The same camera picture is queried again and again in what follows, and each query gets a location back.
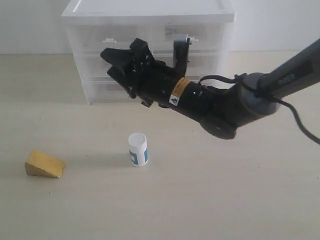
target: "yellow sponge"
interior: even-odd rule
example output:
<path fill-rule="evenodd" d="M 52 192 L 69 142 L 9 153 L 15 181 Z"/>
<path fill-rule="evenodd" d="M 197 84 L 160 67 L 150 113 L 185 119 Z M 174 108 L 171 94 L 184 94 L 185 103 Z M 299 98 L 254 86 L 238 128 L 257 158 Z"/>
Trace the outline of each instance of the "yellow sponge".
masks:
<path fill-rule="evenodd" d="M 33 150 L 25 163 L 27 175 L 60 178 L 66 164 L 58 159 L 48 156 L 40 151 Z"/>

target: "warning label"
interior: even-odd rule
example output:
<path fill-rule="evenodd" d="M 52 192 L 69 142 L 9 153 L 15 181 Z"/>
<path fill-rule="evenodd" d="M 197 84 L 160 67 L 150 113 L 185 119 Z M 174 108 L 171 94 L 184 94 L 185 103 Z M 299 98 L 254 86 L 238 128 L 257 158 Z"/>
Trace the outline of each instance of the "warning label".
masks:
<path fill-rule="evenodd" d="M 180 97 L 175 96 L 175 95 L 171 95 L 169 98 L 169 103 L 171 103 L 172 105 L 178 106 L 179 99 L 180 99 Z"/>
<path fill-rule="evenodd" d="M 189 83 L 190 83 L 190 81 L 185 79 L 184 77 L 180 78 L 180 80 L 176 83 L 171 94 L 180 98 L 182 93 L 184 92 L 186 86 Z"/>

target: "white drawer cabinet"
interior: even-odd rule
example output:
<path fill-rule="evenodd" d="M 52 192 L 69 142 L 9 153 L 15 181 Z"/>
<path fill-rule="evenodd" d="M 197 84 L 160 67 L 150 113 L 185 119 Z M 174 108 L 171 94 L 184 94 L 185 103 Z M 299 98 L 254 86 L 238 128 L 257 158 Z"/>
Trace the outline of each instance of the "white drawer cabinet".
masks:
<path fill-rule="evenodd" d="M 148 42 L 158 60 L 173 64 L 177 34 L 193 39 L 186 77 L 223 74 L 235 21 L 228 0 L 71 0 L 62 14 L 88 103 L 127 99 L 107 75 L 105 48 L 128 49 L 135 38 Z"/>

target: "tabletop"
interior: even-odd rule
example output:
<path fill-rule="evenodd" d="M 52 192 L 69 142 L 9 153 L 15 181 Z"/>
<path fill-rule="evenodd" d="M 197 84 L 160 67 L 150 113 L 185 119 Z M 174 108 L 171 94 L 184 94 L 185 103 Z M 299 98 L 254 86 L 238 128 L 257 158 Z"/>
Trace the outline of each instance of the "tabletop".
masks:
<path fill-rule="evenodd" d="M 231 53 L 227 76 L 294 53 Z M 72 55 L 1 55 L 0 79 L 1 240 L 320 238 L 320 148 L 285 107 L 221 140 L 156 104 L 87 105 Z M 319 90 L 286 98 L 318 136 Z M 66 162 L 60 179 L 26 175 L 33 149 Z"/>

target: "yellow warning sticker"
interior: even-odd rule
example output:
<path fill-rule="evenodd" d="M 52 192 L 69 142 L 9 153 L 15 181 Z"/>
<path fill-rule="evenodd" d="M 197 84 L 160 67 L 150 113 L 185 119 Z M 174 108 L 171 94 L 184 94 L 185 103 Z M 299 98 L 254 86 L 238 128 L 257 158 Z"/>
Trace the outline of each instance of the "yellow warning sticker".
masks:
<path fill-rule="evenodd" d="M 182 93 L 184 92 L 186 86 L 190 83 L 190 80 L 185 79 L 184 77 L 180 78 L 180 80 L 176 83 L 172 95 L 180 98 Z"/>

